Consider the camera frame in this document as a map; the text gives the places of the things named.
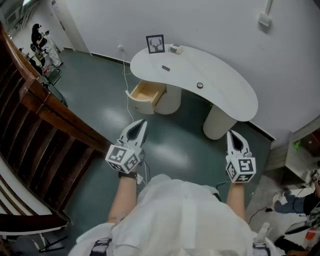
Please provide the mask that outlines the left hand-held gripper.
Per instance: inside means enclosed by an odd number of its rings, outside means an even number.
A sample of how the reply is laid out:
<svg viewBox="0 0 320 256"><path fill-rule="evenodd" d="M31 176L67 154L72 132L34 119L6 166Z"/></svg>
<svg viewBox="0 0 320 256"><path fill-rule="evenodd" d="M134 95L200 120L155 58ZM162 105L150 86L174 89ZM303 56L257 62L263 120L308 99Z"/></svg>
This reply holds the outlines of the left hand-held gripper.
<svg viewBox="0 0 320 256"><path fill-rule="evenodd" d="M110 146L105 161L118 172L129 174L141 165L145 152L141 146L147 138L148 122L137 120L128 125L121 133L116 144Z"/></svg>

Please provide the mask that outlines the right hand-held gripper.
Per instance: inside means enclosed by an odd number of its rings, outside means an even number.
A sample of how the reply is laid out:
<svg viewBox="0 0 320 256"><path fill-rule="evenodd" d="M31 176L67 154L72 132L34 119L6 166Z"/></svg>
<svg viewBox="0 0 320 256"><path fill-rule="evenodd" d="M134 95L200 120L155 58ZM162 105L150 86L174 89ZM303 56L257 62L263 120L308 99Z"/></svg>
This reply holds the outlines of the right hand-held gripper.
<svg viewBox="0 0 320 256"><path fill-rule="evenodd" d="M233 184L248 183L256 174L256 159L247 140L234 130L227 132L226 173Z"/></svg>

